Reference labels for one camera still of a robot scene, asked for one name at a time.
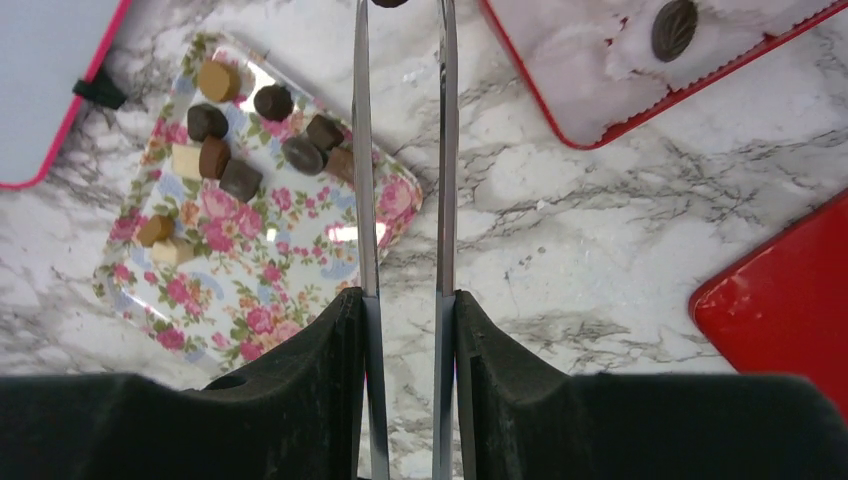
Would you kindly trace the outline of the brown oval chocolate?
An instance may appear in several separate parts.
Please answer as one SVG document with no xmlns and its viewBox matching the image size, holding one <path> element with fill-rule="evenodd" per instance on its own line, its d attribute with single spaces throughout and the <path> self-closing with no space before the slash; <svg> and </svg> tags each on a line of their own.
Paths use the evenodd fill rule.
<svg viewBox="0 0 848 480">
<path fill-rule="evenodd" d="M 666 2 L 656 13 L 651 27 L 654 57 L 663 63 L 679 58 L 692 42 L 698 20 L 698 7 L 693 1 Z"/>
</svg>

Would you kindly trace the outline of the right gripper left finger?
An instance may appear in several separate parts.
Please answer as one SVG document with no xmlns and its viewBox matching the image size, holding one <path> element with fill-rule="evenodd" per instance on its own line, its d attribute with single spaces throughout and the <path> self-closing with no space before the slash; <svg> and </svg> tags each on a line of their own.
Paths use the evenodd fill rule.
<svg viewBox="0 0 848 480">
<path fill-rule="evenodd" d="M 202 389 L 136 374 L 1 381 L 5 479 L 353 479 L 363 293 Z"/>
</svg>

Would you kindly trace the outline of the dark oval chocolate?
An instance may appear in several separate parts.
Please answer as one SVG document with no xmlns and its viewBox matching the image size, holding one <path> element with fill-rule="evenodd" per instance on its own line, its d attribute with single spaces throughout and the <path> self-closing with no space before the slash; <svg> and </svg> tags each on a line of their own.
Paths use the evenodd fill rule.
<svg viewBox="0 0 848 480">
<path fill-rule="evenodd" d="M 372 0 L 374 5 L 386 9 L 398 8 L 407 2 L 408 0 Z"/>
</svg>

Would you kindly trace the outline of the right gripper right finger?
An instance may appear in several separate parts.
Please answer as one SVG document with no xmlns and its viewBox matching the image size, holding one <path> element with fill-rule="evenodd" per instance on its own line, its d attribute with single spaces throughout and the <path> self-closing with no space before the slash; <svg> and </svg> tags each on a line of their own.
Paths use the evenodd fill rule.
<svg viewBox="0 0 848 480">
<path fill-rule="evenodd" d="M 784 375 L 563 373 L 454 306 L 468 479 L 843 479 L 847 427 Z"/>
</svg>

